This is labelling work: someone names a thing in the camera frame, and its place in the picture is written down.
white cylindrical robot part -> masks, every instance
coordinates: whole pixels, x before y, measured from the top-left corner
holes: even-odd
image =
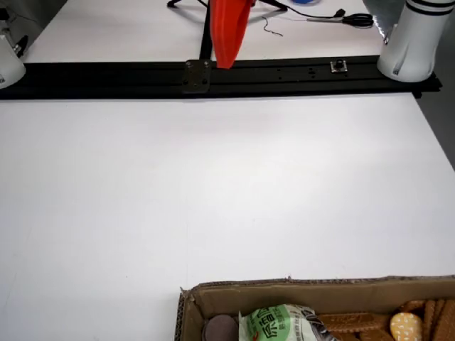
[[[437,47],[454,7],[454,0],[406,0],[382,49],[379,71],[400,82],[421,82],[431,76]]]
[[[0,89],[9,87],[26,74],[26,68],[6,39],[0,36]]]

plastic wrapper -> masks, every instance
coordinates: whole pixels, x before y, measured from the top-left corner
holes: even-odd
[[[239,314],[239,341],[337,341],[314,310],[300,305],[278,305]]]

black stripe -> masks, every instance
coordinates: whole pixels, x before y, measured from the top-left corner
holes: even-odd
[[[411,1],[416,4],[419,4],[419,5],[434,7],[436,9],[443,9],[443,8],[455,5],[455,1],[448,2],[446,4],[435,4],[434,2],[429,2],[429,1],[425,1],[425,0],[411,0]]]
[[[413,7],[413,5],[410,5],[409,2],[406,2],[406,7],[409,8],[411,11],[414,11],[419,14],[424,14],[425,16],[446,16],[447,14],[450,14],[454,9],[451,9],[449,11],[444,11],[444,12],[430,12],[430,11],[425,11],[423,9],[418,9],[417,7]]]

white tabletop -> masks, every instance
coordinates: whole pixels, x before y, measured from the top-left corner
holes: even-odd
[[[201,24],[136,2],[70,0],[28,61],[197,57]],[[284,37],[253,23],[241,58],[380,46],[269,22]],[[171,340],[179,287],[204,281],[453,274],[454,203],[410,94],[0,102],[0,340]]]

snack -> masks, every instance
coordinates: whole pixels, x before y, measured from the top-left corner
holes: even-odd
[[[395,341],[421,341],[422,320],[411,313],[398,313],[390,320],[390,332]]]
[[[434,320],[434,309],[436,308],[435,301],[427,301],[425,304],[425,315],[423,325],[423,339],[424,341],[430,341],[432,336],[432,326]]]
[[[351,332],[332,332],[332,336],[338,341],[359,341]]]
[[[387,328],[389,317],[370,313],[320,315],[329,332],[362,332]]]
[[[402,313],[412,313],[414,310],[423,309],[425,307],[425,300],[409,301],[399,307]]]
[[[229,315],[218,315],[212,318],[204,327],[203,341],[237,341],[238,326]]]
[[[438,300],[436,302],[436,306],[434,307],[434,319],[432,323],[432,336],[434,335],[434,331],[436,330],[437,323],[439,318],[441,317],[442,309],[444,308],[444,304],[446,303],[445,300]]]
[[[240,341],[337,341],[316,317],[300,305],[258,309],[247,317],[239,314]]]
[[[455,339],[455,301],[447,301],[437,321],[432,341]]]
[[[384,330],[369,330],[360,333],[360,341],[393,341],[393,337]]]

